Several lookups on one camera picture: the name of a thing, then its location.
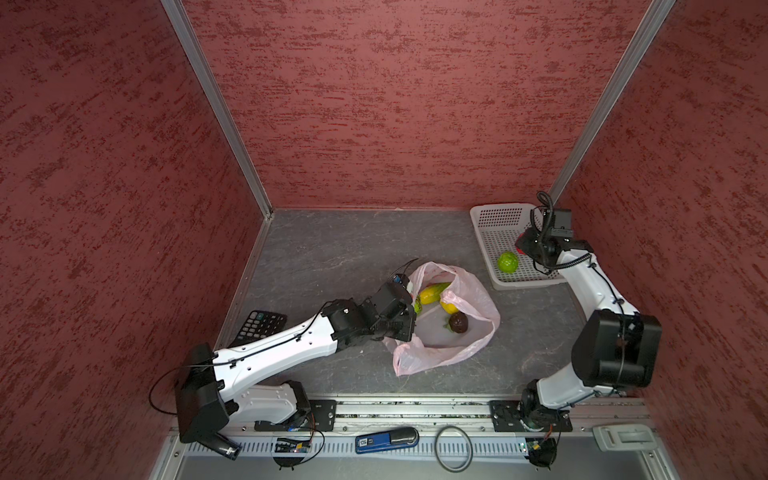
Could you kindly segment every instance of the plastic bag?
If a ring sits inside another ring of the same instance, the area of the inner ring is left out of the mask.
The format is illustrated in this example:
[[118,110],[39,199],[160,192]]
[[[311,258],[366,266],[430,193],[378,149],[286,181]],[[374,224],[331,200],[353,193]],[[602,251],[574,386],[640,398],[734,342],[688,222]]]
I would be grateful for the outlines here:
[[392,365],[397,376],[461,362],[488,344],[501,316],[476,276],[457,266],[434,262],[421,265],[409,276],[413,282],[413,295],[433,283],[451,282],[440,298],[467,315],[469,328],[465,333],[451,332],[444,328],[450,315],[440,302],[424,305],[416,317],[410,342],[383,340],[393,354]]

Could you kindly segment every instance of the aluminum frame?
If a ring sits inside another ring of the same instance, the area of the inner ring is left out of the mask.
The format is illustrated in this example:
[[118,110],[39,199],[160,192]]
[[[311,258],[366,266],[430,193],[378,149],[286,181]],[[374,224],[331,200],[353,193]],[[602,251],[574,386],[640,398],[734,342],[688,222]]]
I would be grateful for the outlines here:
[[197,36],[187,16],[187,11],[184,10],[180,0],[161,0],[161,3],[170,19],[170,23],[174,26],[176,36],[179,38],[182,48],[184,48],[184,53],[187,54],[197,80],[200,82],[200,86],[203,87],[203,92],[205,92],[205,96],[210,102],[210,107],[219,121],[224,137],[227,138],[232,153],[234,153],[237,163],[243,171],[248,187],[259,204],[262,215],[266,219],[273,212],[272,204],[266,196],[264,186],[261,184],[261,179],[250,159],[243,138],[237,130],[230,109],[227,107],[227,102],[221,94],[219,84],[216,83],[214,73],[210,70],[210,66],[205,59],[200,42],[197,41]]
[[[445,395],[318,395],[309,394],[311,399],[332,399],[336,406],[336,421],[328,438],[355,437],[365,433],[412,425],[423,437],[434,437],[445,425],[456,425],[467,432],[472,439],[513,439],[543,436],[544,432],[494,432],[491,421],[490,400],[514,400],[519,397],[461,394]],[[643,399],[602,398],[590,399],[576,405],[570,411],[574,431],[563,433],[563,437],[592,437],[592,429],[609,423],[641,423],[650,426],[653,421]],[[221,432],[230,437],[271,439],[274,432],[256,432],[252,422],[230,422]],[[171,435],[175,443],[166,447],[158,459],[151,480],[174,480],[187,452],[187,445],[178,443],[178,429],[174,426]],[[664,448],[651,452],[638,452],[653,480],[679,480],[677,471]]]
[[645,52],[659,32],[664,20],[667,19],[667,15],[674,3],[675,0],[653,0],[645,15],[643,15],[642,20],[640,20],[640,24],[637,26],[634,35],[632,35],[632,39],[621,56],[621,60],[616,65],[611,79],[605,85],[603,94],[594,106],[592,115],[584,125],[584,129],[576,140],[573,150],[571,150],[568,158],[565,159],[565,164],[560,170],[560,174],[558,174],[558,177],[549,189],[549,196],[552,197],[555,203],[558,202],[560,196],[565,191],[568,182],[584,159],[584,155],[589,150],[590,145],[592,145],[592,141],[598,135],[605,119],[608,118],[616,101],[621,96],[621,92],[624,91],[624,87],[627,86],[630,78],[632,78],[632,74],[640,64],[640,60],[643,59]]
[[245,302],[246,293],[248,292],[248,286],[250,285],[250,280],[253,278],[253,273],[256,271],[256,265],[259,263],[259,257],[261,257],[261,251],[264,249],[266,236],[270,231],[270,225],[272,224],[273,218],[274,214],[270,214],[264,217],[261,223],[256,242],[253,244],[253,249],[251,249],[250,256],[248,256],[248,262],[245,265],[245,269],[243,269],[243,275],[240,276],[240,282],[237,283],[237,290],[235,290],[235,294],[232,297],[227,316],[224,317],[224,323],[221,326],[219,336],[216,339],[214,351],[227,348],[230,340],[234,338],[234,333],[239,325],[238,319],[240,318],[240,313],[243,311],[243,304]]

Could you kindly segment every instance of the yellow fruit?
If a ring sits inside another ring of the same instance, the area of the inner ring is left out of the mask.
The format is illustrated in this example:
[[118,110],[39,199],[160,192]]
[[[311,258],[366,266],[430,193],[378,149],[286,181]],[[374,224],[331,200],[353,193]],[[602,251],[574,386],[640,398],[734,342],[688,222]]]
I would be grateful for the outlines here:
[[435,283],[434,285],[426,287],[419,294],[419,300],[422,301],[422,305],[429,305],[430,303],[434,303],[440,300],[440,293],[448,288],[448,285],[450,284],[450,282]]
[[458,312],[458,308],[456,308],[456,305],[454,305],[453,303],[445,303],[441,301],[440,305],[442,306],[443,310],[448,312],[449,315],[453,315],[454,313]]

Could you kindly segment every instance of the calculator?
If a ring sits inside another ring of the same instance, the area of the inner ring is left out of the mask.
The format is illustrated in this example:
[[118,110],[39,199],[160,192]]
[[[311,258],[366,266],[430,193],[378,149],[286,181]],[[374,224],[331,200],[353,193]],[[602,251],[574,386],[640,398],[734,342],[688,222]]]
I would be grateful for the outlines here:
[[254,310],[248,314],[243,325],[237,330],[235,340],[227,348],[246,345],[282,332],[287,321],[288,317],[282,313]]

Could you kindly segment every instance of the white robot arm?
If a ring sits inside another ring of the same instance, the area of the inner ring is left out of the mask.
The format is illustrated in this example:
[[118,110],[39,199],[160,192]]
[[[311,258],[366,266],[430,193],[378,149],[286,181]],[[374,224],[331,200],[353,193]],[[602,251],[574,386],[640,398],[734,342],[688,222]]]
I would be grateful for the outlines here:
[[658,320],[619,294],[589,243],[574,240],[571,211],[556,210],[545,192],[537,197],[544,213],[537,221],[531,211],[531,226],[516,246],[534,267],[557,270],[568,281],[588,321],[571,349],[571,363],[523,391],[521,422],[531,430],[551,425],[558,412],[590,396],[647,386],[661,336]]
[[326,302],[311,319],[276,335],[216,352],[207,344],[193,347],[174,388],[180,440],[234,460],[240,447],[218,433],[230,418],[301,426],[310,406],[298,382],[255,384],[370,339],[410,341],[416,318],[411,288],[404,273],[394,273],[360,304]]

